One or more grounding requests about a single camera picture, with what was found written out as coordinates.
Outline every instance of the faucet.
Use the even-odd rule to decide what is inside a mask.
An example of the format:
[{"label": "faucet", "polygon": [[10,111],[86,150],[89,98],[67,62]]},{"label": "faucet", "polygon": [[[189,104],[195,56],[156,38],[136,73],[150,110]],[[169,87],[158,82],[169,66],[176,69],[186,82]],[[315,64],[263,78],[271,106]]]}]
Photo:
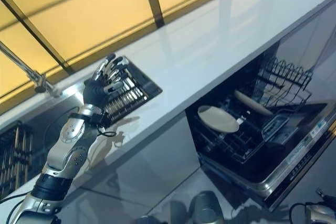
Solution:
[{"label": "faucet", "polygon": [[44,93],[48,92],[54,98],[62,95],[62,92],[58,90],[54,85],[52,85],[46,79],[46,74],[40,74],[36,70],[31,69],[27,64],[25,64],[19,57],[17,57],[8,47],[6,47],[0,41],[0,51],[5,54],[12,62],[14,62],[19,68],[26,72],[28,78],[35,85],[35,92]]}]

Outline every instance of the robotic arm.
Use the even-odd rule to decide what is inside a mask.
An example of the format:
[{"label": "robotic arm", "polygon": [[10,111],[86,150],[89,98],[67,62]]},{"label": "robotic arm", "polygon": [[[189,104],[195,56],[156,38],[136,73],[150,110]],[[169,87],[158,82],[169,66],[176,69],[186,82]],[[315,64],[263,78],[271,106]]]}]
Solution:
[{"label": "robotic arm", "polygon": [[115,56],[109,55],[86,83],[84,105],[70,114],[34,189],[25,197],[12,223],[60,223],[55,214],[60,212],[72,180],[85,163],[98,128],[109,126],[102,124],[106,118],[103,107],[108,96],[123,87],[121,79],[127,75],[124,70],[128,60]]}]

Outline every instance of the open dishwasher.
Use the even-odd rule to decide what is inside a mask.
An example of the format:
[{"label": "open dishwasher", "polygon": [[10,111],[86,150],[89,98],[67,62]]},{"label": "open dishwasher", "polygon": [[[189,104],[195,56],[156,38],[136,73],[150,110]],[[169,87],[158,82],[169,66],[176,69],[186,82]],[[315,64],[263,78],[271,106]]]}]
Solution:
[{"label": "open dishwasher", "polygon": [[[335,101],[311,100],[312,78],[265,51],[200,98],[186,114],[201,163],[274,210],[334,138]],[[204,105],[239,129],[209,127],[198,114]]]}]

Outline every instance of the white countertop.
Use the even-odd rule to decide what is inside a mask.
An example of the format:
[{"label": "white countertop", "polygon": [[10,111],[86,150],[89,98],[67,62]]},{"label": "white countertop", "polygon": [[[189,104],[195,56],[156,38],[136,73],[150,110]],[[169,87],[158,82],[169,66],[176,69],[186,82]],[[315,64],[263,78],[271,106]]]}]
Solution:
[{"label": "white countertop", "polygon": [[[91,163],[104,156],[107,164],[114,162],[331,1],[212,0],[119,50],[117,54],[128,56],[163,92],[127,116],[139,118],[118,127],[117,132],[124,137],[123,148],[111,147],[106,138],[96,141],[90,149],[89,159],[95,159]],[[82,79],[96,65],[58,86]],[[45,94],[36,95],[0,116],[0,121],[8,122],[48,99]],[[88,170],[86,164],[71,191],[98,170]],[[31,190],[35,180],[14,194]],[[0,205],[0,223],[5,223],[5,213],[19,200]]]}]

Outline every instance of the white plate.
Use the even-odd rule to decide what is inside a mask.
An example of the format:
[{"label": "white plate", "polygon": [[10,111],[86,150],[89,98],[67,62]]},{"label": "white plate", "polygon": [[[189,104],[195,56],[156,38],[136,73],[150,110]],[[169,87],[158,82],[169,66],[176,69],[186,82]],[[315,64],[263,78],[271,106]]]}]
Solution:
[{"label": "white plate", "polygon": [[200,106],[198,115],[210,128],[224,133],[233,133],[239,130],[237,120],[226,111],[213,106]]},{"label": "white plate", "polygon": [[238,90],[235,90],[234,92],[235,97],[241,101],[243,104],[248,106],[249,108],[253,109],[254,111],[265,115],[265,116],[271,116],[273,113],[269,111],[267,108],[262,106],[260,103],[257,103],[255,100],[252,100],[250,97],[247,95],[239,92]]}]

